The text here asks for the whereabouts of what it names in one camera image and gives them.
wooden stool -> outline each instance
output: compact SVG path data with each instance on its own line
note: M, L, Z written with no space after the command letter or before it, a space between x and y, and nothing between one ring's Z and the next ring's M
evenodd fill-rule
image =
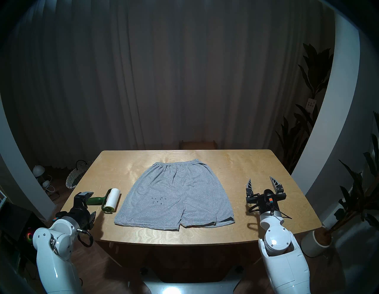
M217 149L217 143L213 142L179 142L180 150L214 150Z

green handle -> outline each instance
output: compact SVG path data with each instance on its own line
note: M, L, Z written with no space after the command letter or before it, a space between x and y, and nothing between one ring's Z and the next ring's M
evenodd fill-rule
M91 197L87 200L87 205L102 205L106 197Z
M91 197L87 200L87 205L101 205L101 210L104 211L104 213L112 213L114 212L114 208L112 207L104 207L106 200L108 199L108 195L111 192L111 189L107 191L104 197Z

potted plant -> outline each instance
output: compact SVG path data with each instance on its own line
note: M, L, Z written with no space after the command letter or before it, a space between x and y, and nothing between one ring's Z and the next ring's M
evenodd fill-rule
M379 114L374 112L374 116L379 131ZM344 200L340 199L338 201L342 208L339 208L334 213L337 219L336 224L330 229L325 227L318 228L309 232L302 239L301 248L307 256L315 257L325 252L332 243L332 233L356 216L360 216L363 222L367 221L370 226L379 230L379 221L373 215L367 213L367 210L379 210L379 147L378 139L374 134L371 134L371 140L374 145L374 159L369 152L365 152L363 155L366 158L371 174L374 176L374 180L368 189L364 191L361 173L352 171L340 161L354 180L352 189L349 193L345 187L340 186Z
M303 47L307 54L307 56L303 55L308 67L307 73L301 65L298 64L298 66L304 82L310 90L309 98L315 100L316 95L328 86L329 79L326 77L332 68L334 55L329 55L330 48L317 53L311 44L303 43ZM289 128L287 119L283 117L282 136L275 131L283 149L282 164L289 174L293 172L299 161L318 116L316 104L314 104L311 114L299 104L296 104L296 107L300 109L302 114L294 113L296 118L295 126Z

wooden table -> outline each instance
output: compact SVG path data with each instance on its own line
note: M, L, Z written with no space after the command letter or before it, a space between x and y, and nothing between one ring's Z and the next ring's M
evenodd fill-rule
M189 161L198 158L208 164L224 187L235 217L232 225L218 228L184 228L160 231L148 228L118 226L114 217L139 176L155 162ZM279 207L293 219L284 226L292 233L310 231L321 226L311 205L283 165L270 150L164 150L164 151L103 151L86 172L62 210L68 211L74 196L92 191L104 196L109 188L119 188L120 200L113 214L96 211L91 233L96 241L150 245L217 245L257 241L264 236L259 226L259 213L247 212L246 183L251 178L254 193L273 189L270 176L279 181L287 194Z

white adhesive roll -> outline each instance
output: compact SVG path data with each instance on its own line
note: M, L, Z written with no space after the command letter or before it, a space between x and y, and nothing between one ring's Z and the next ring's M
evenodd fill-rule
M114 212L116 209L118 198L120 197L120 190L117 188L112 188L111 192L108 195L108 199L104 205L105 209L109 209L111 212Z

